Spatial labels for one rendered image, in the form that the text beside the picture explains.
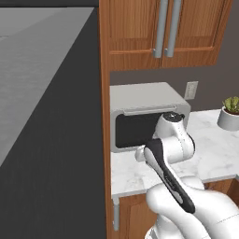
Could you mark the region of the green plant in white pot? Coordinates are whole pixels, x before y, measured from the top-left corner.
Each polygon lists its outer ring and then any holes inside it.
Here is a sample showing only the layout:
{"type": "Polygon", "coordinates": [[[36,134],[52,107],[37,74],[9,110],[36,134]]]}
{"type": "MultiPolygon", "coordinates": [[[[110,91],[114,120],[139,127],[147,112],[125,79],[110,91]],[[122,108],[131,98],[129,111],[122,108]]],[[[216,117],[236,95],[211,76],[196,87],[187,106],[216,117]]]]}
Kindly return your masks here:
{"type": "Polygon", "coordinates": [[[239,97],[229,97],[222,102],[218,126],[226,131],[239,131],[239,97]]]}

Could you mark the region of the wooden base cupboard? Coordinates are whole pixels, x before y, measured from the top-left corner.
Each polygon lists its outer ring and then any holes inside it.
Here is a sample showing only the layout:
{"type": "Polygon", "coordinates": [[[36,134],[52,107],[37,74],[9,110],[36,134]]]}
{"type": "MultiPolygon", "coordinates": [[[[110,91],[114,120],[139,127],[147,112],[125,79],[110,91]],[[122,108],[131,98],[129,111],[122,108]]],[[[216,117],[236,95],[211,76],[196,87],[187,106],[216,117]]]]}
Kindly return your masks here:
{"type": "MultiPolygon", "coordinates": [[[[235,178],[204,183],[206,190],[227,194],[239,206],[239,181],[235,178]]],[[[147,206],[146,194],[119,198],[119,229],[111,239],[144,239],[157,216],[147,206]]]]}

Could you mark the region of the white wall socket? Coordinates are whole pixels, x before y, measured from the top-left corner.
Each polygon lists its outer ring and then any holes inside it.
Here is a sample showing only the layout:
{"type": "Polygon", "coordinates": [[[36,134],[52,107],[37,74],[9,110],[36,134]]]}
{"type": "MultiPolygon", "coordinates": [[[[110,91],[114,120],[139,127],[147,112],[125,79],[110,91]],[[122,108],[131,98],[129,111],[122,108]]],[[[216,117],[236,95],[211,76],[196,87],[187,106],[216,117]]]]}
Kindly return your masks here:
{"type": "Polygon", "coordinates": [[[185,100],[193,100],[195,98],[197,92],[198,82],[197,81],[190,81],[186,85],[185,89],[185,100]]]}

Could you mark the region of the grey fridge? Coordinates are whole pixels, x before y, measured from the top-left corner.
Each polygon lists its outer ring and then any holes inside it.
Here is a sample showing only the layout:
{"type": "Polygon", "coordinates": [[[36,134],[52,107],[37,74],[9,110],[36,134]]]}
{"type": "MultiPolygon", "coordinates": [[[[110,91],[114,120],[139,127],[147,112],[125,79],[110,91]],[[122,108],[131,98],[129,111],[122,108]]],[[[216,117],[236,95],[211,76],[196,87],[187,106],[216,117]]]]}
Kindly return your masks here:
{"type": "Polygon", "coordinates": [[[0,239],[106,239],[99,0],[49,10],[0,41],[0,239]]]}

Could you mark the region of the grey toaster oven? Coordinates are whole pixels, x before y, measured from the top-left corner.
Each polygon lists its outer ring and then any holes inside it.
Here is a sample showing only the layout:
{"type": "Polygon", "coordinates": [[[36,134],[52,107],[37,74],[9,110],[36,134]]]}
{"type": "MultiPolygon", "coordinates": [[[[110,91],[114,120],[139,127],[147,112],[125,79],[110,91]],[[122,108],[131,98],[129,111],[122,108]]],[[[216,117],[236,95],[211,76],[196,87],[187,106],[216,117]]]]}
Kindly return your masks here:
{"type": "Polygon", "coordinates": [[[115,145],[115,120],[123,110],[137,108],[153,108],[164,105],[175,105],[173,112],[183,116],[184,126],[188,125],[190,104],[186,102],[168,83],[155,82],[110,87],[110,148],[114,153],[136,150],[117,148],[115,145]]]}

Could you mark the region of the tall wooden side panel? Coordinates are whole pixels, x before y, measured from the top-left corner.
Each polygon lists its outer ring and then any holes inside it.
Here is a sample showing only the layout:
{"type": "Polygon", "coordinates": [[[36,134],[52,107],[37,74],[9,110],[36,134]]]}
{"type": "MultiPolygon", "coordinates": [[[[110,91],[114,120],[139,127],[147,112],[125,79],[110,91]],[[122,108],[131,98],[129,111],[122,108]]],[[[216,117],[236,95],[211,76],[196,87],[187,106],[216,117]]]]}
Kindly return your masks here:
{"type": "Polygon", "coordinates": [[[109,0],[99,0],[99,40],[101,66],[102,130],[105,176],[105,230],[106,239],[111,239],[112,203],[110,168],[110,102],[109,102],[109,0]]]}

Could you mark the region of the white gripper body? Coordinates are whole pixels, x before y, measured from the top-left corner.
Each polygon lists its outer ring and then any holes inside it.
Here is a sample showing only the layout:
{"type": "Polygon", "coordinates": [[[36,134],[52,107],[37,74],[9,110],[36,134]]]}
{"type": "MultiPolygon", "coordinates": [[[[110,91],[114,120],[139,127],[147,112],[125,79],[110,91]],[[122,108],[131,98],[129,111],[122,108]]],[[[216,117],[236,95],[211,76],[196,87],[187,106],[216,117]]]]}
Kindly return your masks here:
{"type": "Polygon", "coordinates": [[[134,157],[138,162],[144,162],[146,160],[144,155],[144,148],[145,146],[140,146],[137,148],[136,152],[134,153],[134,157]]]}

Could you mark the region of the black toaster oven door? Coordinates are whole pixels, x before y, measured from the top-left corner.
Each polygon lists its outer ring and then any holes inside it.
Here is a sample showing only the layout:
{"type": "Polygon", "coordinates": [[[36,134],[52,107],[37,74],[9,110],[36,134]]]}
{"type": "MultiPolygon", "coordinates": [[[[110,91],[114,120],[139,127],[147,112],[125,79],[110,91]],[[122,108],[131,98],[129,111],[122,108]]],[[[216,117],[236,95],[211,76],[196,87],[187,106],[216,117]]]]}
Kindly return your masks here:
{"type": "Polygon", "coordinates": [[[155,132],[162,113],[125,116],[115,120],[115,145],[117,148],[131,148],[145,144],[155,132]]]}

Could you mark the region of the wooden wall cupboard door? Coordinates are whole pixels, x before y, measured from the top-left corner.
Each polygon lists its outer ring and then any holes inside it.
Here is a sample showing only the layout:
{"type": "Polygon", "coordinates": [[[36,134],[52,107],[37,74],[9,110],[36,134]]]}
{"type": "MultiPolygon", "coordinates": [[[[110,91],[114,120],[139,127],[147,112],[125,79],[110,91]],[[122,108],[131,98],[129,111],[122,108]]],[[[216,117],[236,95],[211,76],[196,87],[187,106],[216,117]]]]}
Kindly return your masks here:
{"type": "Polygon", "coordinates": [[[175,4],[169,0],[161,68],[215,65],[232,0],[181,0],[174,55],[167,57],[175,4]]]}
{"type": "Polygon", "coordinates": [[[161,0],[109,0],[111,71],[158,68],[152,55],[161,0]]]}

